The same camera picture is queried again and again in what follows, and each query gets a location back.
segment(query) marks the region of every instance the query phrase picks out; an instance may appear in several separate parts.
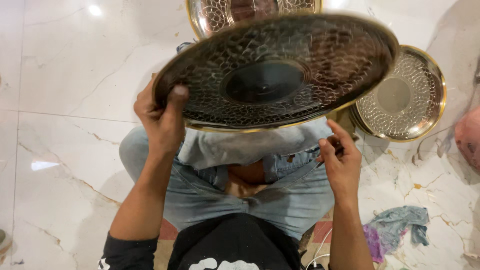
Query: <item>hammered metal plate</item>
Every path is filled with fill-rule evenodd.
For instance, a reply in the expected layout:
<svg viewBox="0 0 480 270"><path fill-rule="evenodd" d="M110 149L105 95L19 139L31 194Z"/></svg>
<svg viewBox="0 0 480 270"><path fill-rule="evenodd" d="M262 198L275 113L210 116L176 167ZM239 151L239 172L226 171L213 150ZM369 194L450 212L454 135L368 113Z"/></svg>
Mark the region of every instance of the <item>hammered metal plate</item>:
<svg viewBox="0 0 480 270"><path fill-rule="evenodd" d="M244 20L271 16L319 13L321 0L186 0L193 30L199 39Z"/></svg>
<svg viewBox="0 0 480 270"><path fill-rule="evenodd" d="M395 69L352 113L368 132L406 142L427 134L440 119L446 100L442 72L424 51L401 46Z"/></svg>
<svg viewBox="0 0 480 270"><path fill-rule="evenodd" d="M316 119L352 104L395 63L395 36L345 15L283 16L226 29L174 58L154 81L165 105L175 84L190 90L187 125L253 132Z"/></svg>

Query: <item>white cable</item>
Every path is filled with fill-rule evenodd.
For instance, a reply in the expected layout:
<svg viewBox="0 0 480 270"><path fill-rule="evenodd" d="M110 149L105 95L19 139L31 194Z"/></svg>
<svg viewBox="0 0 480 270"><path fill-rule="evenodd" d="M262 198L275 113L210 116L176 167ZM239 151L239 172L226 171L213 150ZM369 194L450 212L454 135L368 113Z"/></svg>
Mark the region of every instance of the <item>white cable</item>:
<svg viewBox="0 0 480 270"><path fill-rule="evenodd" d="M320 256L318 256L318 257L315 257L313 260L311 260L311 261L307 264L307 266L305 267L305 269L307 269L316 259L321 258L321 257L325 257L325 256L330 256L330 253L328 253L328 254L323 254L323 255L320 255Z"/></svg>
<svg viewBox="0 0 480 270"><path fill-rule="evenodd" d="M318 254L318 252L320 251L320 249L322 249L322 246L324 245L325 240L327 239L328 235L332 232L332 229L333 229L333 228L331 228L331 229L327 232L327 234L324 236L324 239L322 240L322 243L320 244L320 246L318 247L317 251L315 252L315 255L313 255L313 258L314 258L314 259L313 259L309 264L307 264L307 266L305 266L305 269L307 269L313 262L315 262L315 260L316 260L317 258L320 258L320 257L323 256L323 255L322 255L322 256L320 256L320 257L317 257L317 254Z"/></svg>

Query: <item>engraved pattern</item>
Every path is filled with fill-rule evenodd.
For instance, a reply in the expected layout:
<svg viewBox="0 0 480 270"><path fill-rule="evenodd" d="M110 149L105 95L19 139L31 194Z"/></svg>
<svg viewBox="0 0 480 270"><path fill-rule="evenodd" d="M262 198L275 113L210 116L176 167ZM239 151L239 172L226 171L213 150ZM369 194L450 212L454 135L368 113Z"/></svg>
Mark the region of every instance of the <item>engraved pattern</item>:
<svg viewBox="0 0 480 270"><path fill-rule="evenodd" d="M218 32L230 26L227 19L227 0L204 0L205 7L199 12L199 18L204 18L204 27L210 32Z"/></svg>
<svg viewBox="0 0 480 270"><path fill-rule="evenodd" d="M294 14L297 12L313 12L313 0L279 0L281 14Z"/></svg>
<svg viewBox="0 0 480 270"><path fill-rule="evenodd" d="M161 103L182 83L190 89L184 115L196 123L232 129L269 128L305 121L371 89L397 53L396 40L363 20L310 15L256 22L211 37L179 56L156 87ZM295 61L308 71L293 95L269 104L242 105L220 92L225 76L244 65Z"/></svg>
<svg viewBox="0 0 480 270"><path fill-rule="evenodd" d="M191 1L194 11L197 13L198 27L203 28L199 33L206 33L210 36L220 31L224 27L234 26L235 20L232 13L235 10L229 10L232 0L197 0ZM278 14L294 14L298 12L314 12L314 0L278 0ZM262 13L262 8L255 5L252 1L252 10Z"/></svg>
<svg viewBox="0 0 480 270"><path fill-rule="evenodd" d="M414 92L410 107L400 115L390 115L378 108L376 91L372 91L357 101L358 111L374 131L388 137L409 139L412 127L421 129L433 117L439 76L433 74L417 56L404 51L400 53L391 75L403 77L412 86Z"/></svg>

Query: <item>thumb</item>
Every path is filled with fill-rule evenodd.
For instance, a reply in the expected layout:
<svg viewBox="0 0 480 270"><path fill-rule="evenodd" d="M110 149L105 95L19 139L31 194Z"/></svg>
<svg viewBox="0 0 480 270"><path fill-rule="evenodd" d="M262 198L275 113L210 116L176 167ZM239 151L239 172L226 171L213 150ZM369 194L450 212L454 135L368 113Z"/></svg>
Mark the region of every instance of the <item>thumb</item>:
<svg viewBox="0 0 480 270"><path fill-rule="evenodd" d="M320 155L325 161L325 165L331 164L336 166L340 164L340 161L335 155L335 147L333 147L328 140L320 139L318 145L320 146Z"/></svg>
<svg viewBox="0 0 480 270"><path fill-rule="evenodd" d="M176 85L170 91L167 97L167 107L164 115L169 117L181 117L183 108L188 101L188 88L182 85Z"/></svg>

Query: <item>denim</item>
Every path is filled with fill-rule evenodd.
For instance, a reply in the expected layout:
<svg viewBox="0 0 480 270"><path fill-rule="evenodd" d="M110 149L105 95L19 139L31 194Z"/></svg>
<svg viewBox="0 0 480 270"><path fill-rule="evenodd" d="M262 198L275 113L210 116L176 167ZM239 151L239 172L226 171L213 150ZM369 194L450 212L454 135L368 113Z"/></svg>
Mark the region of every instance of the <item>denim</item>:
<svg viewBox="0 0 480 270"><path fill-rule="evenodd" d="M271 184L252 197L237 198L224 193L225 165L197 170L182 164L177 158L181 146L173 161L163 213L179 231L219 216L247 213L300 240L334 204L325 166L315 168L318 148L294 157L264 157L265 180ZM147 156L148 137L142 126L136 127L120 144L120 159L134 182Z"/></svg>

